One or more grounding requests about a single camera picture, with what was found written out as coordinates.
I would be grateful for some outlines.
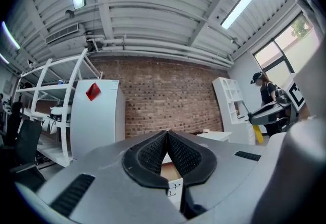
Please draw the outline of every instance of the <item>air conditioning unit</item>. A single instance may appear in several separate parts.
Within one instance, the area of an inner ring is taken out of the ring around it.
[[[87,47],[86,31],[82,24],[75,23],[50,34],[46,44],[56,58],[80,54]]]

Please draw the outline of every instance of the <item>black t-shirt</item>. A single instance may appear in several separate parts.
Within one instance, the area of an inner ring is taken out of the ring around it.
[[[273,102],[273,98],[271,97],[271,92],[275,91],[276,87],[272,83],[267,83],[266,86],[263,86],[260,89],[261,94],[261,100],[264,102],[264,104],[268,104],[270,102]]]

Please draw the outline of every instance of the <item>yellow cloth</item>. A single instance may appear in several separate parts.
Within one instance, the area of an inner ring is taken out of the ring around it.
[[[261,131],[259,129],[259,126],[258,125],[253,125],[253,128],[254,128],[254,131],[255,131],[255,134],[257,136],[257,140],[260,144],[263,143],[264,139],[263,139],[263,135],[261,134]]]

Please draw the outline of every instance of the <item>white refrigerator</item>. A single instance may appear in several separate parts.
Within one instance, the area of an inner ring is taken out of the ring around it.
[[[93,100],[87,93],[93,86]],[[81,80],[73,98],[70,144],[74,159],[125,139],[125,97],[118,80]]]

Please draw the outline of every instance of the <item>window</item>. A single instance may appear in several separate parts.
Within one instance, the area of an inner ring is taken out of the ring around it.
[[[319,46],[312,25],[303,14],[254,54],[268,78],[278,86],[299,72]]]

